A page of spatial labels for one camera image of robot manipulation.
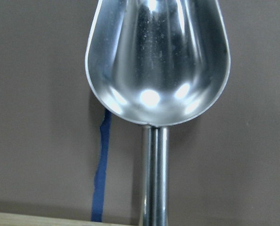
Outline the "silver metal ice scoop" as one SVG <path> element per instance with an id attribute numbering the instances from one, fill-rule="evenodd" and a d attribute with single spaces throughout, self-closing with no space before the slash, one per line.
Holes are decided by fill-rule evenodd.
<path id="1" fill-rule="evenodd" d="M 231 56 L 216 0 L 100 0 L 85 54 L 93 94 L 143 126 L 141 226 L 165 226 L 169 127 L 208 110 Z"/>

